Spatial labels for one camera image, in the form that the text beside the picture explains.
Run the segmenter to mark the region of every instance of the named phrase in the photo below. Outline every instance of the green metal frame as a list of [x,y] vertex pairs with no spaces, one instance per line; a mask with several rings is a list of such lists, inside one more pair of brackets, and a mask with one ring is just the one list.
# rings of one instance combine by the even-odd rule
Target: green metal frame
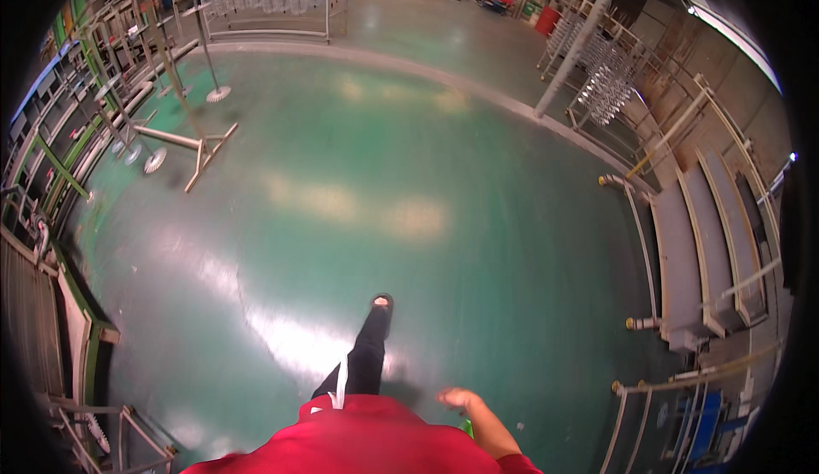
[[96,404],[94,401],[94,388],[95,381],[97,379],[97,357],[99,356],[100,342],[102,342],[100,340],[100,336],[104,330],[117,331],[117,329],[113,324],[97,316],[93,308],[88,304],[87,300],[83,296],[83,292],[79,290],[77,281],[66,262],[66,255],[63,253],[56,241],[52,241],[51,244],[54,248],[57,265],[59,266],[59,269],[62,271],[63,275],[66,277],[66,282],[71,295],[77,302],[79,309],[91,318],[91,331],[88,334],[88,346],[85,353],[85,380],[83,401],[81,403],[94,405]]
[[[82,11],[85,8],[85,3],[87,0],[69,0],[69,6],[71,9],[71,15],[74,17],[74,21],[77,25],[81,25],[87,21],[86,13],[84,12],[82,16],[77,16],[79,11]],[[62,12],[60,12],[54,22],[52,24],[52,29],[54,31],[54,38],[56,41],[57,46],[61,45],[67,39],[67,33],[65,31],[65,25],[62,22]],[[101,86],[102,78],[101,78],[101,68],[97,67],[97,64],[94,60],[98,59],[99,53],[95,53],[94,50],[97,49],[94,45],[89,45],[88,42],[85,40],[80,40],[80,49],[82,50],[83,57],[85,58],[85,63],[91,73],[97,80],[97,85]],[[110,96],[106,96],[106,105],[105,110],[111,111],[115,109],[114,103],[111,100]],[[39,136],[36,131],[33,131],[31,134],[34,134],[35,137],[31,142],[29,142],[28,148],[18,153],[19,156],[23,157],[23,163],[20,164],[20,168],[12,174],[11,181],[9,182],[10,185],[17,184],[20,181],[20,177],[22,176],[23,170],[28,162],[28,157],[31,153],[35,150],[36,146],[39,146],[45,152],[46,157],[51,161],[54,165],[57,173],[55,176],[54,184],[52,184],[52,188],[46,194],[46,198],[44,200],[43,209],[45,210],[47,216],[51,219],[55,217],[52,215],[53,211],[56,209],[57,204],[60,200],[60,195],[62,195],[66,182],[68,182],[71,187],[73,187],[77,193],[83,196],[86,200],[90,198],[89,193],[79,184],[79,182],[71,175],[70,167],[74,164],[79,156],[79,153],[82,152],[83,148],[87,144],[87,142],[91,139],[92,134],[97,131],[99,128],[100,122],[102,120],[97,117],[95,118],[87,127],[83,135],[79,138],[79,140],[71,146],[68,153],[66,154],[63,160],[59,160],[56,154],[46,145],[46,142]],[[6,217],[6,209],[3,210],[3,218]]]

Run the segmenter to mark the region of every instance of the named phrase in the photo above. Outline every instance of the wall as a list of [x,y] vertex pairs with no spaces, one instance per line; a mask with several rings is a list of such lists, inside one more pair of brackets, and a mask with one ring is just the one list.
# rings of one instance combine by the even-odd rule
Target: wall
[[[759,67],[701,19],[656,0],[646,2],[632,31],[667,60],[691,94],[696,95],[699,89],[684,71],[703,74],[717,99],[751,141],[751,155],[763,182],[771,182],[790,154],[791,143],[784,101]],[[650,74],[638,80],[636,86],[653,107],[653,116],[662,131],[668,131],[691,102],[668,75]],[[710,107],[696,117],[689,129],[685,140],[674,149],[674,157],[683,171],[696,163],[694,148],[712,147],[723,153],[732,172],[749,173],[730,131]]]

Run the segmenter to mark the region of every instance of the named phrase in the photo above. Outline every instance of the red barrel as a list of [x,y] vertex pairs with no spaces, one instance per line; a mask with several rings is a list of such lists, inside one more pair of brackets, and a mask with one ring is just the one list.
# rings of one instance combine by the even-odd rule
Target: red barrel
[[555,24],[557,24],[559,18],[560,14],[557,10],[544,6],[543,11],[540,12],[540,18],[535,24],[535,29],[544,35],[549,35],[555,29]]

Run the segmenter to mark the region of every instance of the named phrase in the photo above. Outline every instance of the metal stand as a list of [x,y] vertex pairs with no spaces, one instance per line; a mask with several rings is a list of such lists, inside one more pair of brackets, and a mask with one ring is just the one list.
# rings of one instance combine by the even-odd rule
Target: metal stand
[[208,69],[210,69],[210,77],[213,78],[213,90],[207,95],[208,102],[219,102],[223,100],[225,97],[228,96],[230,93],[230,87],[220,87],[219,82],[216,80],[216,71],[213,70],[213,62],[210,61],[210,53],[207,51],[207,39],[205,39],[205,30],[202,28],[202,18],[201,18],[201,10],[210,3],[202,3],[201,5],[194,6],[184,14],[182,17],[190,14],[195,14],[197,16],[197,27],[199,29],[199,42],[202,46],[202,49],[205,51],[205,59],[207,60]]
[[[176,456],[176,449],[171,445],[164,448],[159,447],[157,442],[134,419],[136,413],[132,407],[77,405],[70,399],[54,398],[46,395],[40,395],[38,398],[41,405],[55,418],[52,427],[59,430],[65,439],[70,440],[72,453],[87,472],[96,472],[97,474],[122,472],[125,474],[126,472],[153,471],[152,469],[164,466],[165,469],[163,470],[170,474],[170,465],[174,460],[174,456]],[[111,453],[108,438],[102,431],[95,414],[117,415],[119,418],[119,425],[116,428],[118,439],[116,456],[119,468],[104,464],[106,456],[113,462],[114,455]],[[157,451],[160,456],[159,459],[137,467],[128,467],[127,454],[123,443],[126,421],[152,449]],[[104,454],[97,453],[97,446],[93,445],[95,443],[98,450]]]
[[[174,53],[170,52],[170,43],[168,41],[168,32],[165,29],[165,23],[166,22],[167,21],[159,21],[158,22],[159,29],[162,31],[162,40],[164,42],[163,42],[162,47],[159,47],[159,46],[157,46],[157,47],[159,49],[165,49],[165,47],[167,47],[167,49],[168,49],[168,56],[167,57],[170,59],[170,62],[169,62],[169,64],[165,65],[165,70],[166,70],[166,72],[169,73],[168,74],[169,78],[172,78],[170,76],[170,71],[174,71],[174,74],[176,75],[176,78],[179,79],[179,81],[181,82],[182,79],[179,78],[179,72],[176,70],[176,60],[174,60]],[[168,92],[170,92],[172,89],[173,89],[173,85],[171,85],[169,87],[164,87],[162,90],[160,90],[160,92],[159,92],[159,94],[157,94],[157,96],[158,97],[165,97],[166,95],[168,95]],[[190,93],[190,91],[192,89],[193,89],[193,85],[185,85],[184,87],[182,87],[182,97],[187,97],[188,93]]]
[[[180,137],[179,135],[171,134],[169,132],[159,131],[158,129],[146,128],[145,126],[135,126],[137,131],[148,135],[149,137],[175,143],[176,145],[181,145],[182,147],[188,147],[189,149],[193,149],[197,152],[196,171],[193,173],[193,177],[191,177],[188,185],[186,185],[185,193],[190,192],[193,185],[199,180],[199,176],[205,172],[207,165],[214,158],[214,156],[216,156],[216,152],[222,148],[225,141],[228,141],[228,138],[230,138],[230,135],[236,131],[237,127],[239,127],[239,123],[235,122],[230,129],[228,129],[228,131],[221,136],[212,135],[204,137],[200,140],[194,140],[193,138]],[[208,145],[209,141],[215,142],[215,145],[212,148]]]
[[157,70],[157,65],[153,63],[151,46],[148,44],[148,41],[145,40],[146,29],[148,29],[147,24],[140,26],[137,30],[137,33],[139,34],[139,41],[142,43],[142,50],[145,51],[145,59],[148,61],[148,65],[151,66],[151,71],[154,73],[154,78],[156,78],[157,83],[159,83],[160,90],[159,93],[157,93],[157,97],[165,97],[170,89],[162,84],[162,80],[159,77],[159,71]]
[[[100,115],[100,118],[103,122],[105,122],[106,127],[108,130],[111,131],[119,143],[116,143],[111,147],[111,150],[117,154],[117,157],[122,157],[122,155],[127,151],[128,155],[125,156],[125,164],[130,165],[134,161],[137,160],[139,154],[142,152],[142,148],[144,147],[146,151],[150,152],[148,159],[145,160],[144,170],[145,173],[152,173],[156,172],[159,166],[165,161],[165,157],[168,155],[168,150],[165,147],[161,147],[156,151],[152,151],[151,148],[139,137],[137,132],[137,123],[136,121],[131,120],[128,116],[128,112],[125,111],[125,107],[122,105],[122,102],[119,100],[119,96],[116,94],[115,91],[111,91],[111,89],[116,84],[116,81],[121,76],[117,74],[116,77],[108,80],[108,83],[102,86],[100,90],[97,92],[97,95],[94,96],[94,103],[97,105],[97,112]],[[114,127],[114,122],[110,120],[108,117],[108,113],[102,108],[99,101],[106,95],[110,93],[111,97],[114,100],[114,104],[116,105],[117,111],[122,115],[122,120],[125,121],[125,136],[119,134],[119,131],[116,127]],[[139,143],[132,147],[134,140],[138,140]]]

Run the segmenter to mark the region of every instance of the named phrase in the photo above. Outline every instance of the factory floor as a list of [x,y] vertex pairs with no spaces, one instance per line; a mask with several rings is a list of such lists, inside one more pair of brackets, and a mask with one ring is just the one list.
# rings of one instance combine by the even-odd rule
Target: factory floor
[[[397,31],[403,12],[371,1],[369,12],[351,6],[339,45],[357,38],[518,100],[545,87],[529,67],[542,39],[522,23],[531,45],[474,3],[414,0],[417,20]],[[206,103],[204,57],[187,55],[194,118],[208,135],[239,126],[191,192],[194,151],[165,144],[151,175],[144,154],[125,166],[107,151],[86,185],[93,200],[76,204],[61,238],[122,334],[109,403],[173,440],[175,470],[250,451],[295,422],[385,291],[395,316],[384,395],[457,426],[433,397],[471,388],[544,471],[598,469],[617,412],[611,382],[680,367],[652,332],[623,325],[650,304],[629,204],[596,181],[609,166],[420,77],[296,55],[212,57],[232,93]],[[137,116],[153,110],[150,127],[193,136],[174,97],[152,95]]]

